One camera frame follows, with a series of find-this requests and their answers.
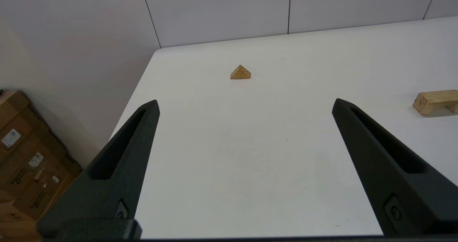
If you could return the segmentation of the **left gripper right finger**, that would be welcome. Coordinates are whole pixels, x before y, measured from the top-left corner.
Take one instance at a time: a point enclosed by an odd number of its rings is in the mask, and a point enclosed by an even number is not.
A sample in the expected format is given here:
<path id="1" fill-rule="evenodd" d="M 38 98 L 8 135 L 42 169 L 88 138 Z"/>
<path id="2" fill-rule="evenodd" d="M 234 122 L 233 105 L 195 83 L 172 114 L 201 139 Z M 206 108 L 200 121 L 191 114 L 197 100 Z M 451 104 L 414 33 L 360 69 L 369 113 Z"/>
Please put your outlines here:
<path id="1" fill-rule="evenodd" d="M 453 182 L 355 104 L 332 115 L 384 235 L 457 235 Z"/>

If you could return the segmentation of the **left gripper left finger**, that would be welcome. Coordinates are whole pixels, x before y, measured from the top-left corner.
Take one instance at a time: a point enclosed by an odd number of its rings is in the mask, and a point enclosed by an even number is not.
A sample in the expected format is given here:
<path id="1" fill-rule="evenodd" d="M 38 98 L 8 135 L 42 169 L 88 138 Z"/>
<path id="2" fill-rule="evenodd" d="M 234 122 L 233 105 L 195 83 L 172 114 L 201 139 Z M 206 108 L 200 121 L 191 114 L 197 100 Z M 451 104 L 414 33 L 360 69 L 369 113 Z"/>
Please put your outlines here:
<path id="1" fill-rule="evenodd" d="M 159 121 L 141 105 L 38 222 L 44 238 L 140 238 L 136 209 Z"/>

